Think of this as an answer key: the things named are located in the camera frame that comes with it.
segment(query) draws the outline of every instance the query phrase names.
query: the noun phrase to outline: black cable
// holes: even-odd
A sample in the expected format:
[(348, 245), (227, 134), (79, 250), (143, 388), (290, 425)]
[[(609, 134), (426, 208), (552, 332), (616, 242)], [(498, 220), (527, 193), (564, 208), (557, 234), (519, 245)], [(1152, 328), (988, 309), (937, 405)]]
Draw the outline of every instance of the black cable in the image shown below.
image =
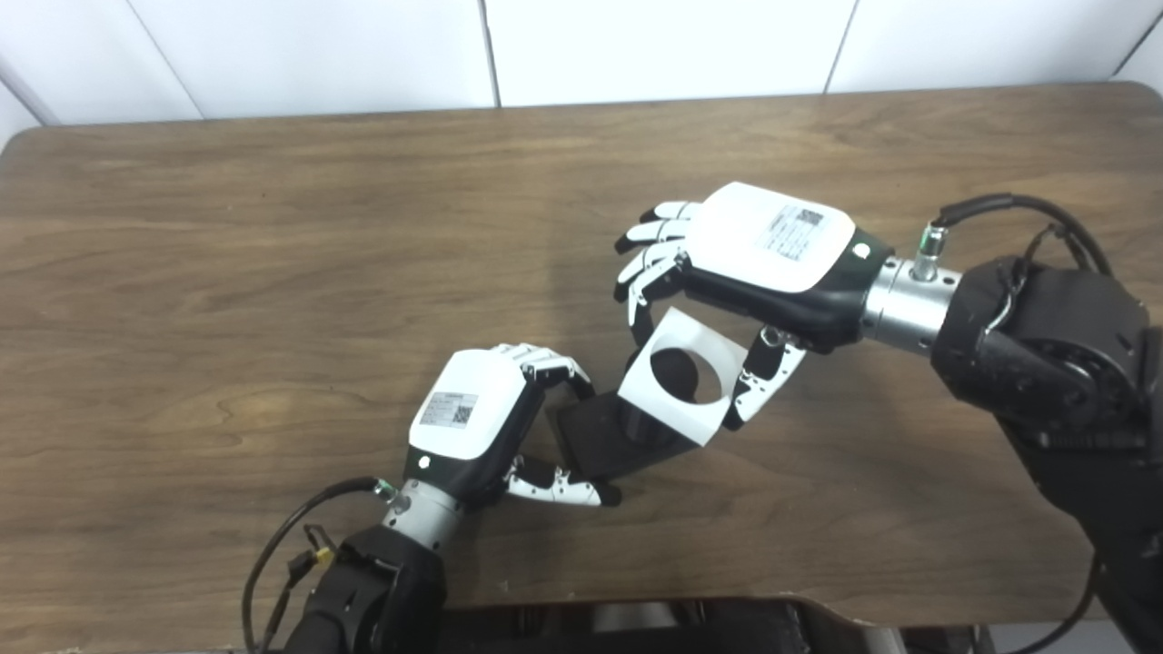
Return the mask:
[[(1094, 590), (1098, 585), (1098, 577), (1101, 569), (1103, 564), (1099, 563), (1098, 554), (1094, 554), (1094, 557), (1091, 559), (1090, 574), (1086, 576), (1086, 589), (1083, 591), (1083, 597), (1078, 600), (1078, 605), (1075, 606), (1075, 610), (1071, 611), (1069, 616), (1066, 616), (1066, 619), (1062, 620), (1058, 626), (1054, 627), (1054, 630), (1044, 637), (1030, 642), (1026, 647), (1014, 649), (1013, 652), (1006, 652), (1005, 654), (1034, 654), (1035, 652), (1041, 652), (1042, 649), (1046, 649), (1057, 642), (1062, 637), (1066, 635), (1070, 630), (1075, 628), (1075, 625), (1077, 625), (1083, 619), (1083, 616), (1086, 614), (1086, 611), (1090, 610), (1091, 602), (1094, 600)], [(976, 642), (973, 644), (973, 651), (977, 651)]]
[(263, 640), (258, 644), (258, 654), (269, 654), (271, 641), (274, 640), (274, 632), (279, 631), (283, 613), (286, 612), (287, 604), (291, 602), (291, 590), (294, 585), (294, 578), (290, 578), (287, 583), (283, 584), (283, 590), (279, 591), (279, 600), (274, 604), (274, 610), (271, 611), (271, 618), (266, 621), (266, 628), (263, 630)]
[(1042, 198), (1035, 198), (1033, 196), (1014, 196), (1012, 193), (979, 196), (977, 198), (970, 198), (968, 200), (942, 207), (940, 215), (933, 220), (932, 225), (934, 227), (949, 228), (975, 215), (1009, 209), (1013, 207), (1034, 209), (1054, 219), (1056, 222), (1062, 225), (1071, 236), (1075, 237), (1077, 246), (1080, 247), (1094, 263), (1096, 270), (1107, 277), (1114, 276), (1111, 270), (1111, 262), (1106, 258), (1106, 254), (1103, 253), (1103, 248), (1099, 247), (1098, 241), (1091, 236), (1091, 233), (1083, 227), (1083, 223), (1066, 212), (1066, 209), (1049, 200), (1043, 200)]
[(1022, 258), (1027, 262), (1033, 262), (1037, 249), (1042, 247), (1042, 242), (1050, 235), (1054, 235), (1056, 239), (1062, 239), (1062, 241), (1066, 244), (1066, 249), (1070, 250), (1070, 256), (1075, 260), (1075, 264), (1078, 265), (1079, 270), (1091, 270), (1090, 261), (1086, 258), (1086, 251), (1078, 244), (1075, 236), (1070, 232), (1066, 232), (1066, 228), (1061, 225), (1049, 225), (1039, 232), (1037, 235), (1029, 242), (1029, 246), (1026, 247), (1026, 254), (1022, 255)]
[(266, 547), (264, 547), (263, 552), (258, 554), (258, 560), (255, 561), (255, 567), (251, 568), (250, 575), (247, 577), (247, 584), (242, 587), (242, 639), (249, 654), (257, 654), (255, 630), (251, 624), (251, 604), (255, 598), (255, 584), (258, 583), (258, 576), (262, 575), (266, 562), (270, 561), (271, 555), (274, 554), (274, 549), (280, 542), (283, 542), (283, 539), (286, 538), (287, 533), (294, 528), (295, 524), (320, 504), (323, 504), (329, 499), (335, 499), (341, 495), (373, 492), (377, 488), (379, 488), (379, 485), (380, 481), (376, 477), (355, 477), (327, 486), (319, 495), (302, 503), (299, 509), (295, 509), (294, 512), (283, 521), (283, 525), (280, 525), (274, 532), (271, 540), (266, 541)]

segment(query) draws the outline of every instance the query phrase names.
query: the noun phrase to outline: wood grain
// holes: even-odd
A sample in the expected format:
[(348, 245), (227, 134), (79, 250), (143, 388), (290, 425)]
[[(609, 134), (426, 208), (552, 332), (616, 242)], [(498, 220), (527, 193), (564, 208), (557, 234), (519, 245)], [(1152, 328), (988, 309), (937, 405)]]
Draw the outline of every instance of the wood grain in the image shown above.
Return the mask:
[[(1160, 99), (1134, 85), (26, 133), (0, 157), (2, 648), (238, 646), (262, 543), (322, 485), (399, 475), (452, 351), (542, 343), (616, 385), (612, 244), (659, 200), (747, 180), (908, 251), (942, 204), (1044, 196), (1157, 313), (1161, 178)], [(1040, 225), (966, 226), (948, 263)], [(554, 453), (544, 422), (528, 447)], [(616, 510), (469, 520), (451, 603), (795, 595), (863, 623), (1053, 620), (1087, 557), (989, 418), (875, 343), (811, 357), (744, 431), (622, 485)], [(344, 534), (379, 511), (320, 518)]]

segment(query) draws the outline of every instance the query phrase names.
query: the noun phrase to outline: white wall panel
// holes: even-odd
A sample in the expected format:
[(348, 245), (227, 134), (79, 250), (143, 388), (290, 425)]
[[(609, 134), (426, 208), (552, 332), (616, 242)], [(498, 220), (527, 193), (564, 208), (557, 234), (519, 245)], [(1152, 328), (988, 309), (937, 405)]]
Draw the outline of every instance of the white wall panel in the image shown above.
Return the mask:
[(504, 106), (819, 93), (852, 0), (486, 0)]
[(133, 0), (207, 118), (493, 106), (476, 0)]
[(1163, 0), (859, 0), (830, 92), (1105, 80)]
[(8, 87), (0, 84), (0, 152), (9, 138), (38, 125), (41, 123), (28, 113)]
[(1163, 93), (1163, 27), (1151, 30), (1114, 78), (1141, 81), (1156, 93)]
[(0, 77), (50, 123), (200, 118), (123, 0), (0, 0)]

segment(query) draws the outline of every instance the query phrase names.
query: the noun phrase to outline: robotic hand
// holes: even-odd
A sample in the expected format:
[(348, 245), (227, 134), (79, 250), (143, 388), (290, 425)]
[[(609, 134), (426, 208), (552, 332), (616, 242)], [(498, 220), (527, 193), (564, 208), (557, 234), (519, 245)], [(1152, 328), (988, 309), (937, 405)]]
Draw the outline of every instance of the robotic hand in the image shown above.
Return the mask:
[[(954, 226), (1011, 207), (1055, 225), (1023, 256), (939, 268)], [(1079, 270), (1034, 260), (1049, 235)], [(1077, 219), (1039, 198), (983, 196), (942, 208), (906, 261), (837, 209), (736, 183), (647, 212), (615, 246), (635, 247), (614, 296), (640, 346), (650, 303), (685, 290), (764, 324), (741, 381), (771, 334), (816, 353), (870, 337), (926, 356), (954, 397), (994, 414), (1039, 490), (1082, 525), (1096, 548), (1086, 596), (1097, 591), (1139, 652), (1163, 652), (1163, 330)]]
[[(334, 550), (286, 654), (433, 651), (445, 597), (438, 553), (466, 512), (505, 493), (587, 506), (619, 504), (613, 486), (575, 482), (558, 467), (518, 454), (545, 390), (562, 383), (579, 399), (593, 396), (577, 362), (548, 348), (501, 344), (454, 354), (412, 421), (401, 489), (371, 477), (336, 484), (297, 511), (267, 545), (243, 592), (248, 652), (270, 646), (291, 587), (322, 557), (307, 552), (306, 566), (299, 559), (288, 566), (292, 582), (256, 647), (250, 600), (262, 564), (306, 511), (336, 495), (374, 491), (390, 500), (387, 514)], [(329, 548), (321, 552), (333, 556)]]

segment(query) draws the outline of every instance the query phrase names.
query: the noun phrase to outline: cable connector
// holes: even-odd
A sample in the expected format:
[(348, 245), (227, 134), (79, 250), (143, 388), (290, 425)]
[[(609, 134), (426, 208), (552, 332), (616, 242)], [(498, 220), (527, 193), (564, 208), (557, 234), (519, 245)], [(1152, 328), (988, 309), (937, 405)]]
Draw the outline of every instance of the cable connector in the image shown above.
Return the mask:
[(925, 226), (921, 242), (916, 246), (916, 258), (913, 260), (913, 269), (908, 271), (908, 276), (918, 282), (936, 279), (937, 268), (941, 265), (941, 253), (944, 251), (948, 239), (948, 227), (940, 227), (935, 225), (935, 221)]
[(376, 493), (376, 497), (379, 497), (384, 502), (388, 503), (395, 499), (395, 496), (400, 495), (399, 489), (384, 479), (376, 479), (376, 488), (372, 489), (372, 492)]
[(294, 588), (295, 584), (301, 582), (315, 568), (315, 563), (317, 562), (319, 559), (314, 549), (305, 549), (297, 554), (294, 559), (287, 561), (287, 576), (290, 577), (287, 588)]

